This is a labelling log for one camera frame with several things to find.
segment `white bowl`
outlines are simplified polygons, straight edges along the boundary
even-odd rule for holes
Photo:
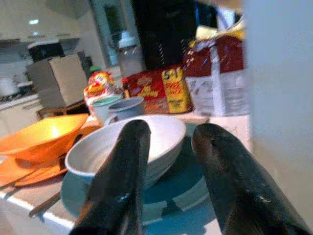
[[[151,130],[150,151],[144,186],[148,188],[173,165],[179,155],[186,126],[168,115],[143,115],[104,126],[80,140],[68,152],[65,165],[75,175],[90,183],[113,149],[124,125],[135,119],[145,120]]]

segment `white countertop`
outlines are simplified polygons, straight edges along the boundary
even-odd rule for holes
[[[0,110],[8,109],[10,107],[13,107],[13,106],[16,106],[19,104],[23,104],[23,103],[26,103],[29,101],[33,101],[33,100],[38,99],[38,98],[39,97],[37,94],[33,94],[33,95],[25,96],[25,97],[22,97],[22,98],[19,98],[16,100],[12,100],[12,101],[6,102],[4,104],[0,104]]]
[[[184,121],[192,120],[191,122],[197,124],[208,120],[208,117],[196,117],[192,113],[177,117]],[[210,122],[219,124],[232,132],[250,150],[249,116],[211,117]],[[28,218],[28,213],[35,206],[61,189],[62,179],[61,176],[31,187],[0,189],[0,234],[4,234],[1,233],[1,225],[7,227],[8,224],[14,224],[14,230],[18,229],[17,227],[24,228],[21,233],[16,234],[67,235],[74,225],[75,217],[67,212],[61,201],[54,204],[42,218]],[[146,235],[221,235],[209,200],[188,211],[175,213],[173,216],[149,225],[144,228],[144,231]]]

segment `cup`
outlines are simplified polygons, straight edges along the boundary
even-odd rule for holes
[[[142,97],[131,97],[129,99],[120,100],[108,107],[110,117],[105,121],[104,125],[109,125],[113,121],[120,121],[145,114]]]
[[[109,117],[108,107],[121,98],[121,94],[114,94],[92,103],[94,114],[102,124],[104,124],[105,120]]]

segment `orange bowl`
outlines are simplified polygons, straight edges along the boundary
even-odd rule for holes
[[[47,117],[0,139],[0,155],[34,163],[49,162],[67,153],[88,114]]]

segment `blue plate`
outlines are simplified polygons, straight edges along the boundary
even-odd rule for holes
[[[87,190],[88,185],[81,178],[70,172],[66,174],[61,200],[75,217],[79,216]],[[208,196],[201,166],[192,152],[190,137],[185,137],[176,162],[154,186],[144,190],[142,223],[148,225],[175,212],[184,212]]]

